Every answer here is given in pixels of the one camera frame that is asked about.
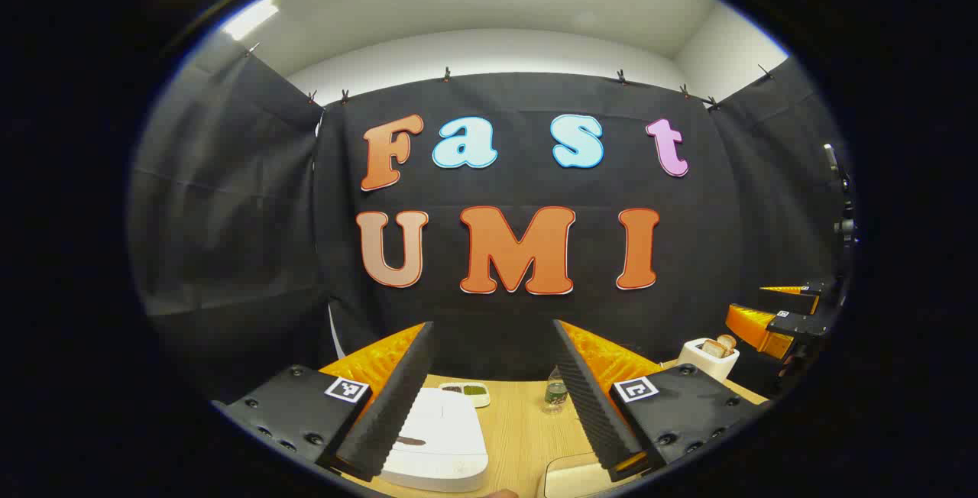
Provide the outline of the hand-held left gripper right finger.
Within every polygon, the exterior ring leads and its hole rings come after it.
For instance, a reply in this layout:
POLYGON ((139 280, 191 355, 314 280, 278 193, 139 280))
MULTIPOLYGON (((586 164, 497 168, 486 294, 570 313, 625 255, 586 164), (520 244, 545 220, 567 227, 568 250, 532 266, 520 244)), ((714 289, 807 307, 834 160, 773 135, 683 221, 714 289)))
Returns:
POLYGON ((763 411, 694 364, 665 369, 565 321, 552 327, 567 393, 613 481, 708 451, 763 411))

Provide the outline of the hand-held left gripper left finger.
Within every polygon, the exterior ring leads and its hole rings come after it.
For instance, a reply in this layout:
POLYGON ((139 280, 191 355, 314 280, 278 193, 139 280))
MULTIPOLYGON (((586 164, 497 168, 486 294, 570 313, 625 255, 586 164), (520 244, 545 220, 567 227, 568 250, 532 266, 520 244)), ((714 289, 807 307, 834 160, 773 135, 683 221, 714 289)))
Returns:
POLYGON ((293 364, 214 406, 279 452, 370 481, 429 376, 435 337, 436 325, 423 322, 320 369, 293 364))

